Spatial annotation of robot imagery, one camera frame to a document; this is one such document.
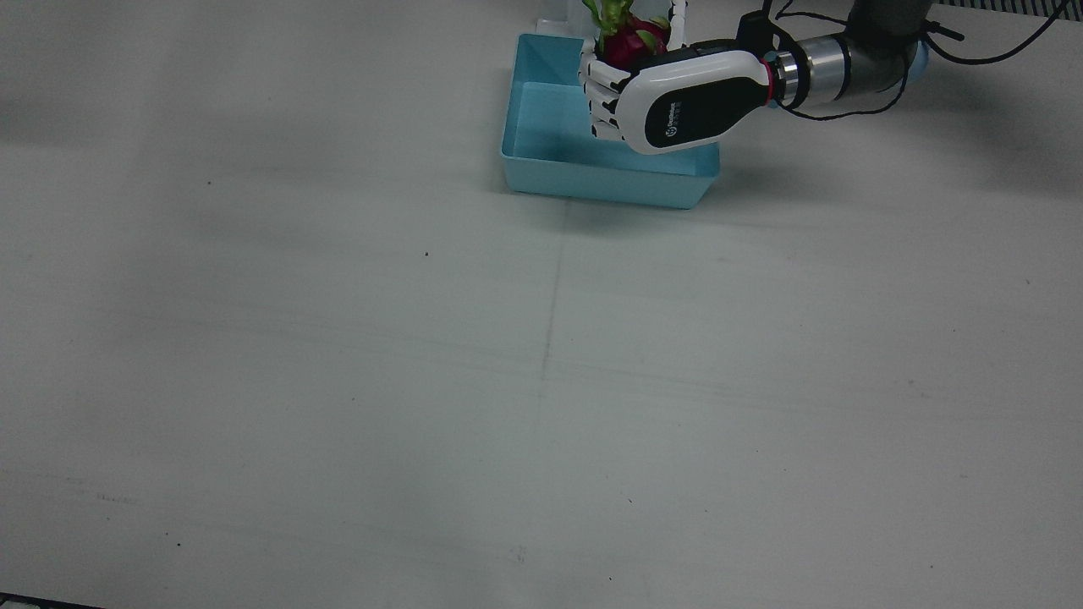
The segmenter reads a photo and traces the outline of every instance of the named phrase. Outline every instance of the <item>table surface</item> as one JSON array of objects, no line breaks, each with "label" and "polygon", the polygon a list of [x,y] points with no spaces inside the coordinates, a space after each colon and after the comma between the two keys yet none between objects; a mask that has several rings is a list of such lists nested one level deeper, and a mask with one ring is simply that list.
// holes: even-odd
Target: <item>table surface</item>
[{"label": "table surface", "polygon": [[536,11],[0,3],[0,591],[1078,607],[1079,24],[675,211],[507,189]]}]

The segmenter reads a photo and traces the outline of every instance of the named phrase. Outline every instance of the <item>black cable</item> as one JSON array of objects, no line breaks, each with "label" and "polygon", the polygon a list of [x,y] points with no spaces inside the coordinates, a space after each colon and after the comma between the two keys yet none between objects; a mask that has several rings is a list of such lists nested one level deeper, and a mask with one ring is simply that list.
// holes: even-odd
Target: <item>black cable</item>
[{"label": "black cable", "polygon": [[1030,37],[1027,38],[1026,40],[1023,40],[1022,42],[1020,42],[1018,47],[1016,47],[1015,49],[1012,49],[1010,51],[1008,51],[1006,53],[1001,53],[1000,55],[994,55],[992,57],[981,57],[981,59],[960,57],[957,55],[953,55],[953,54],[949,53],[948,51],[944,51],[939,44],[936,43],[935,40],[932,40],[932,38],[928,35],[928,33],[923,34],[922,35],[922,39],[925,40],[925,42],[929,46],[929,49],[932,49],[938,55],[940,55],[941,57],[948,60],[949,62],[956,63],[956,64],[962,64],[962,65],[989,65],[989,64],[995,64],[997,62],[1003,62],[1004,60],[1013,57],[1017,53],[1019,53],[1020,51],[1022,51],[1023,49],[1026,49],[1027,47],[1030,47],[1031,42],[1038,40],[1039,36],[1045,34],[1045,30],[1049,29],[1049,27],[1053,26],[1054,22],[1057,21],[1057,17],[1060,16],[1060,13],[1062,13],[1065,11],[1065,9],[1068,8],[1068,3],[1069,2],[1070,2],[1070,0],[1061,0],[1060,5],[1058,5],[1057,10],[1054,11],[1053,14],[1049,15],[1048,18],[1045,20],[1045,23],[1042,24],[1042,27],[1039,27],[1034,31],[1034,34],[1031,34]]},{"label": "black cable", "polygon": [[820,21],[831,22],[833,24],[846,27],[846,20],[839,20],[839,18],[836,18],[836,17],[828,17],[827,15],[821,15],[820,13],[809,13],[809,12],[806,12],[806,11],[795,11],[793,13],[787,13],[786,9],[788,9],[790,7],[792,7],[793,3],[794,3],[794,0],[786,0],[786,3],[783,4],[782,8],[779,9],[779,12],[774,14],[775,21],[784,18],[784,17],[810,17],[810,18],[813,18],[813,20],[820,20]]}]

